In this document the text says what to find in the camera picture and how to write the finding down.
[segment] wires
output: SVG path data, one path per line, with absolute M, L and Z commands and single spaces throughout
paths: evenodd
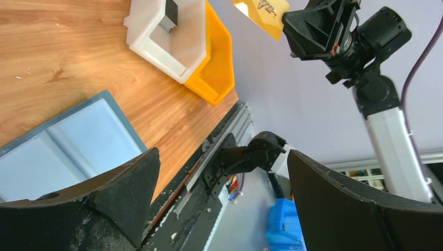
M 358 26 L 360 25 L 360 18 L 357 14 L 355 14 L 355 30 L 357 30 Z
M 272 189 L 275 193 L 276 199 L 284 199 L 285 194 L 283 193 L 282 187 L 280 186 L 280 183 L 277 180 L 277 175 L 275 173 L 267 174 L 267 177 L 269 178 L 269 181 L 271 182 Z
M 401 107 L 403 109 L 404 113 L 404 119 L 405 119 L 405 125 L 408 134 L 410 135 L 410 139 L 412 142 L 412 147 L 414 148 L 415 155 L 419 161 L 420 166 L 423 166 L 423 163 L 420 159 L 420 155 L 418 154 L 418 148 L 415 144 L 414 138 L 412 137 L 412 130 L 409 124 L 409 120 L 407 118 L 407 112 L 406 112 L 406 97 L 407 97 L 407 91 L 409 90 L 409 86 L 411 85 L 412 78 L 415 76 L 415 73 L 417 73 L 418 69 L 420 68 L 421 64 L 425 61 L 426 57 L 434 47 L 434 45 L 437 43 L 438 39 L 441 36 L 441 33 L 443 31 L 443 16 L 441 17 L 440 24 L 437 27 L 437 30 L 435 31 L 434 35 L 432 36 L 429 44 L 426 46 L 425 50 L 423 51 L 422 55 L 418 58 L 417 62 L 415 62 L 414 66 L 412 67 L 411 71 L 409 72 L 409 75 L 406 78 L 406 81 L 403 85 L 402 89 L 402 95 L 401 95 Z
M 225 176 L 231 169 L 235 168 L 236 166 L 240 165 L 241 163 L 247 161 L 249 158 L 247 156 L 245 156 L 244 158 L 238 160 L 237 162 L 233 163 L 232 165 L 228 166 L 221 175 L 219 175 L 218 177 L 215 178 L 214 183 L 212 184 L 212 186 L 209 188 L 209 191 L 212 192 L 212 190 L 214 190 L 215 186 L 217 186 L 218 182 L 220 181 L 220 179 Z
M 241 194 L 241 191 L 243 190 L 244 176 L 245 176 L 245 175 L 246 175 L 245 173 L 241 174 L 240 188 L 238 189 L 238 192 L 236 193 L 236 195 L 234 195 L 234 197 L 232 197 L 232 198 L 230 199 L 231 201 L 235 200 L 235 199 Z

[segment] white plastic bin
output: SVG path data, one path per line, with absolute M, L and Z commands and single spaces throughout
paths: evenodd
M 183 84 L 206 57 L 205 0 L 174 2 L 178 25 L 171 33 L 159 26 L 166 0 L 131 0 L 123 24 L 129 48 Z

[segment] wooden table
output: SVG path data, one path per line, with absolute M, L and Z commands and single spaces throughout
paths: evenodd
M 237 101 L 212 107 L 132 52 L 130 0 L 2 0 L 0 147 L 109 90 L 148 148 L 160 150 L 154 198 Z

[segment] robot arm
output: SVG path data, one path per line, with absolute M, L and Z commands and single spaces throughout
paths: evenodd
M 407 43 L 412 34 L 402 18 L 383 7 L 350 31 L 358 0 L 311 1 L 309 8 L 283 15 L 283 32 L 293 57 L 322 60 L 331 84 L 344 80 L 353 88 L 366 121 L 388 190 L 398 196 L 431 202 L 394 83 L 380 74 L 380 64 Z

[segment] black motor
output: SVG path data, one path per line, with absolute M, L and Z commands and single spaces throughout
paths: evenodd
M 358 9 L 360 1 L 324 0 L 286 13 L 283 32 L 292 56 L 323 60 L 331 69 L 327 79 L 336 84 L 359 75 L 373 59 L 385 61 L 411 39 L 402 18 L 388 7 L 351 32 Z

